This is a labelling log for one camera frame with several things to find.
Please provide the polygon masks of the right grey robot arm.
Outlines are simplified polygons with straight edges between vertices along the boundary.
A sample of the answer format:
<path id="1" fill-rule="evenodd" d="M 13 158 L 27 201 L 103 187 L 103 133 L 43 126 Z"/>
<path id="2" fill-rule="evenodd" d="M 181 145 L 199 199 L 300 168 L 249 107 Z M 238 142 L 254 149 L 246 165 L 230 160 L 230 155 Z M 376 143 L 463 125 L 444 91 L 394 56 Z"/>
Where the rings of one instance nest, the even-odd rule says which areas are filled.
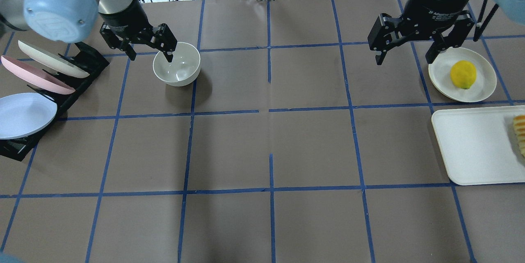
<path id="1" fill-rule="evenodd" d="M 381 13 L 367 37 L 370 50 L 376 52 L 377 65 L 392 48 L 412 41 L 433 40 L 426 52 L 428 63 L 448 48 L 460 47 L 472 28 L 479 39 L 493 14 L 502 9 L 517 24 L 524 24 L 524 0 L 493 0 L 495 6 L 484 21 L 475 21 L 466 9 L 469 0 L 408 0 L 402 14 L 394 18 Z"/>

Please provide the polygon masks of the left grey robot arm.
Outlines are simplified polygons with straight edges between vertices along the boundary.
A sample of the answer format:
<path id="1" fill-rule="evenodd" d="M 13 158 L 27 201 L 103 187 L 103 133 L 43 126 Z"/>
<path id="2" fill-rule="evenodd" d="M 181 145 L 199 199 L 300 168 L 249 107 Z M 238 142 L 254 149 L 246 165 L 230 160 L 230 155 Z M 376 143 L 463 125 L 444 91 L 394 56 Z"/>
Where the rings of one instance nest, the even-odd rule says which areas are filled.
<path id="1" fill-rule="evenodd" d="M 178 41 L 167 24 L 152 26 L 139 0 L 1 0 L 1 35 L 33 30 L 51 41 L 86 40 L 98 18 L 107 46 L 135 59 L 134 44 L 164 54 L 169 62 Z"/>

